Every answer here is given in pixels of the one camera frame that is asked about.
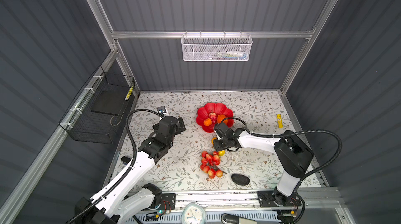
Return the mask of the black fake avocado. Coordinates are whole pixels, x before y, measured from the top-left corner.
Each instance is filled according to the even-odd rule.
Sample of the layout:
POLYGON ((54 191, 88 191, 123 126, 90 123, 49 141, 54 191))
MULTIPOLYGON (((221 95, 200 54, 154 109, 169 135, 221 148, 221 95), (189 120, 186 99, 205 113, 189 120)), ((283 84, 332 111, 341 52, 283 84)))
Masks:
POLYGON ((246 186, 250 184, 250 178, 242 174, 232 174, 231 179, 236 185, 246 186))

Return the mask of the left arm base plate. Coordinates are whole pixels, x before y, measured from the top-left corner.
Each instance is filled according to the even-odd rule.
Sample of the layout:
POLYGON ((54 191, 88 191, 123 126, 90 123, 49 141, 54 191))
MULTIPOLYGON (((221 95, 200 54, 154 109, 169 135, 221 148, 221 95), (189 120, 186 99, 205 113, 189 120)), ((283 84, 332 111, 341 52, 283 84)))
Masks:
POLYGON ((176 204, 175 193, 162 193, 161 200, 156 210, 174 210, 176 204))

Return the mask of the red fake grape bunch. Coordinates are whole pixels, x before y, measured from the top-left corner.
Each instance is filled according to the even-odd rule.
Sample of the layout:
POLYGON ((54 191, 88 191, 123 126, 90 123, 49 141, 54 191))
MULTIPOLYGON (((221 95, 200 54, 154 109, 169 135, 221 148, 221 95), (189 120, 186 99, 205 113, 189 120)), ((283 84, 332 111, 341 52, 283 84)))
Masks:
POLYGON ((221 158, 222 156, 219 156, 217 151, 212 153, 202 151, 200 169, 208 175, 209 179, 214 179, 215 177, 221 178, 227 174, 219 167, 221 165, 221 158))

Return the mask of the small orange fake tangerine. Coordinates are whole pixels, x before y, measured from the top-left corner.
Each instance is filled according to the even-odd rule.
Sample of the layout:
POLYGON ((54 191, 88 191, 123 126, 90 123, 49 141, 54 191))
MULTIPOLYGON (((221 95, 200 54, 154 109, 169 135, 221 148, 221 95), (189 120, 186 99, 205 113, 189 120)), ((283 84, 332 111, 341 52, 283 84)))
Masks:
POLYGON ((213 121, 210 118, 207 118, 204 120, 203 125, 208 127, 210 125, 212 125, 213 121))

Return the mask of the red yellow fake peach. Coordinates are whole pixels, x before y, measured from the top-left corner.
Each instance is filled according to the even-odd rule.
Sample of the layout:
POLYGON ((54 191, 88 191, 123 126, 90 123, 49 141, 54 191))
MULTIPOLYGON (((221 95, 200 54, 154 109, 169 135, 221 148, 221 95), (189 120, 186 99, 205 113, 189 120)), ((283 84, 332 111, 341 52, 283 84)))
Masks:
POLYGON ((213 121, 216 122, 217 121, 217 114, 215 112, 211 112, 209 114, 209 118, 213 121))

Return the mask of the large orange fake orange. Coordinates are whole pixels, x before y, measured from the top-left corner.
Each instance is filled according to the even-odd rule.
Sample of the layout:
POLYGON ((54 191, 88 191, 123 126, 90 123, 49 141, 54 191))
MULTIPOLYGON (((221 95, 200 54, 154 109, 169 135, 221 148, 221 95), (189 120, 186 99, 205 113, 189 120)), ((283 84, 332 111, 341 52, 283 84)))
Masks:
POLYGON ((227 116, 224 114, 219 114, 217 117, 217 123, 220 124, 221 122, 223 122, 225 125, 227 125, 228 120, 227 120, 227 116))

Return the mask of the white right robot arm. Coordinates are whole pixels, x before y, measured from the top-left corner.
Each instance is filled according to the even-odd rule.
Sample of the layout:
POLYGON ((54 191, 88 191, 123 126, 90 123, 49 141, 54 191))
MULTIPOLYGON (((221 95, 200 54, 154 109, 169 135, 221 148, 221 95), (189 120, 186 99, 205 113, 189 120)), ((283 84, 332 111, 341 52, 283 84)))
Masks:
POLYGON ((300 199, 297 190, 302 182, 333 163, 343 147, 340 137, 328 130, 285 131, 279 135, 268 135, 250 131, 243 120, 234 117, 224 118, 214 126, 214 132, 217 136, 214 141, 216 151, 237 152, 241 148, 252 148, 278 157, 284 171, 279 183, 268 197, 277 206, 285 206, 293 199, 300 199), (327 134, 335 138, 337 149, 328 161, 308 171, 314 152, 299 136, 311 133, 327 134))

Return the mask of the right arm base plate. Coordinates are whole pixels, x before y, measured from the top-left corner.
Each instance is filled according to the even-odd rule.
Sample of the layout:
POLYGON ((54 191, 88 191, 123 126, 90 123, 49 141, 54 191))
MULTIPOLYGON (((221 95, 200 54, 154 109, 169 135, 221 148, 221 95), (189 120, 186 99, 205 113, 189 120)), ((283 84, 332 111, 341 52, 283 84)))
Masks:
POLYGON ((302 206, 300 197, 292 193, 291 196, 285 196, 278 190, 257 191, 258 201, 261 207, 295 207, 302 206))

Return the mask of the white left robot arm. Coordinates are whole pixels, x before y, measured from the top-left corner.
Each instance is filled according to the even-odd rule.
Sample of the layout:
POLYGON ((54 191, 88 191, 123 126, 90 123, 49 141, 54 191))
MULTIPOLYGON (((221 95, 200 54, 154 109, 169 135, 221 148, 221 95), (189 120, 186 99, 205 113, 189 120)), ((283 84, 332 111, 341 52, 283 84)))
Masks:
POLYGON ((144 209, 157 209, 162 204, 162 190, 148 183, 129 196, 133 186, 151 170, 169 149, 176 135, 186 130, 182 117, 170 116, 165 107, 155 114, 160 121, 153 133, 137 147, 130 131, 127 135, 133 146, 133 157, 123 170, 90 199, 82 198, 75 206, 75 216, 69 224, 123 224, 144 209))

